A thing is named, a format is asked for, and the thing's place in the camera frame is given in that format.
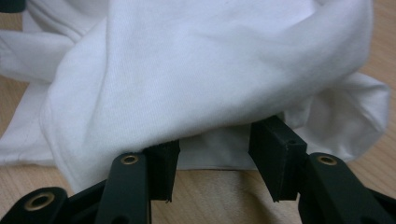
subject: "white cloth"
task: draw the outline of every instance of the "white cloth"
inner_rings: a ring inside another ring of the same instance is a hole
[[[345,160],[386,128],[388,87],[356,73],[370,0],[32,0],[23,16],[0,32],[0,74],[32,83],[0,163],[53,157],[75,191],[179,138],[179,168],[250,169],[249,123],[282,112]]]

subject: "wrinkled fabric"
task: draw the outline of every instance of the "wrinkled fabric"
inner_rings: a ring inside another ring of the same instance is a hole
[[[280,114],[309,152],[354,159],[388,120],[388,87],[357,73],[372,14],[369,0],[30,1],[24,31],[0,31],[0,74],[31,82],[0,163],[53,160],[80,191],[121,153],[181,139],[180,169],[251,169],[249,123]]]

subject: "wooden surface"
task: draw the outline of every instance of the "wooden surface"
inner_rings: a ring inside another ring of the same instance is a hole
[[[20,15],[0,14],[1,29],[21,29]],[[361,69],[392,88],[389,129],[348,165],[369,188],[396,198],[396,1],[375,1],[375,33],[369,62]],[[0,77],[0,135],[26,83]],[[0,217],[21,196],[48,186],[66,188],[56,168],[0,167]],[[172,203],[155,202],[153,223],[301,223],[296,202],[273,203],[257,172],[178,171]]]

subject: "black plastic bracket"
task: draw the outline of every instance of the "black plastic bracket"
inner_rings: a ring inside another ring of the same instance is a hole
[[[151,223],[150,200],[172,201],[178,141],[114,159],[108,179],[67,198],[60,188],[35,190],[1,224]]]

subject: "brass insert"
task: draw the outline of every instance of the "brass insert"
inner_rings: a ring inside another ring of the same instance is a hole
[[[330,156],[318,156],[318,161],[326,165],[336,165],[337,161]]]
[[[40,210],[52,203],[54,199],[55,195],[52,192],[42,192],[27,201],[24,208],[29,212]]]
[[[125,165],[132,165],[132,164],[137,163],[138,161],[139,161],[139,158],[134,155],[124,156],[121,159],[122,164],[125,164]]]

